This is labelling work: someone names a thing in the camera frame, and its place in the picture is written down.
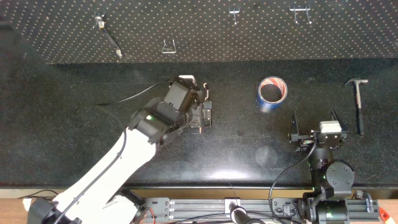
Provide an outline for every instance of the hammer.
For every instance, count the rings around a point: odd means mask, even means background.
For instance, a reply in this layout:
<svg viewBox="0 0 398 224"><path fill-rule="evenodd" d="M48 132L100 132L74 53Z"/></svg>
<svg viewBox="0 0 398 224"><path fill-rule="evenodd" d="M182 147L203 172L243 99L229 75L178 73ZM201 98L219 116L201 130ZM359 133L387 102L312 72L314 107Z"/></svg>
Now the hammer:
<svg viewBox="0 0 398 224"><path fill-rule="evenodd" d="M353 82L355 84L355 90L356 90L356 104L358 106L356 115L358 119L358 134L359 136L363 136L365 134L364 132L364 127L363 127L363 115L362 115L362 106L361 106L361 94L359 93L359 84L363 83L368 83L368 80L365 79L360 79L360 78L352 78L350 79L346 85L350 82Z"/></svg>

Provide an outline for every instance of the black table surface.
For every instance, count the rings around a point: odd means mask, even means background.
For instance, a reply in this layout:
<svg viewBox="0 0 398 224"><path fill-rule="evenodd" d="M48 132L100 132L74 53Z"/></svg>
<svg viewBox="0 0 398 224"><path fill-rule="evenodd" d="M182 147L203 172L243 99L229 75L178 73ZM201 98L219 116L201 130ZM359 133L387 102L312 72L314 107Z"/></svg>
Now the black table surface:
<svg viewBox="0 0 398 224"><path fill-rule="evenodd" d="M113 118L93 105L182 74L209 84L213 125L202 134L185 129L137 170L126 187L230 187L229 182L235 187L270 187L286 167L305 156L295 152L296 144L286 141L291 112L296 111L299 130L305 134L329 120L331 108L350 131L334 157L355 168L354 186L398 187L398 60L44 65L34 53L5 51L8 56L0 58L4 68L1 187L72 185L122 133ZM281 77L289 90L280 108L262 113L256 90L268 76ZM369 79L360 86L363 138L356 134L353 86L344 86L354 77ZM167 91L164 84L109 109L127 124L133 111ZM310 184L308 166L303 164L284 175L278 186L308 188Z"/></svg>

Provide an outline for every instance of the tape roll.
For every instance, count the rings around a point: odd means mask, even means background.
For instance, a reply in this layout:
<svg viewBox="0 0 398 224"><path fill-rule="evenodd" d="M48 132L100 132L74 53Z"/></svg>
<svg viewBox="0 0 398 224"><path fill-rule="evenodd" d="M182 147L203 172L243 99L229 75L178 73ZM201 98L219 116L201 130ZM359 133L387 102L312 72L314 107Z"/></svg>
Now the tape roll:
<svg viewBox="0 0 398 224"><path fill-rule="evenodd" d="M280 90L281 96L279 100L277 101L266 100L267 96L261 93L261 90L266 85L274 85L277 87L277 89ZM265 112L278 108L280 104L285 100L286 96L287 96L287 85L285 81L283 81L283 79L279 77L267 77L263 79L263 81L260 82L259 88L257 90L257 100L261 106L261 110Z"/></svg>

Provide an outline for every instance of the pegboard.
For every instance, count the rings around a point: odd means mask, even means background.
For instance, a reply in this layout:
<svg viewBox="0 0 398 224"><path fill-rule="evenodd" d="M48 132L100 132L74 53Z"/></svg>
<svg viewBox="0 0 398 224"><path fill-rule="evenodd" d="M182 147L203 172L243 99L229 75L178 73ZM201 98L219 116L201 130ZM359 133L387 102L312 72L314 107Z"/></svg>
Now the pegboard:
<svg viewBox="0 0 398 224"><path fill-rule="evenodd" d="M297 11L297 23L290 7ZM106 29L122 59L95 24ZM217 62L398 56L398 2L0 0L9 21L47 63ZM177 52L163 54L175 41Z"/></svg>

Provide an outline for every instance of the red object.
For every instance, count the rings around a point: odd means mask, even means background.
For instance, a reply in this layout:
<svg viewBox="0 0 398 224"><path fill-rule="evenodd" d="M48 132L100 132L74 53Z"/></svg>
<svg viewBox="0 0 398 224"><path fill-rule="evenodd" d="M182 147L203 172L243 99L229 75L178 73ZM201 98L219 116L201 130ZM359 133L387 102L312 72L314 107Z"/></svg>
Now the red object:
<svg viewBox="0 0 398 224"><path fill-rule="evenodd" d="M381 207L379 207L379 214L384 223L390 218L390 215Z"/></svg>

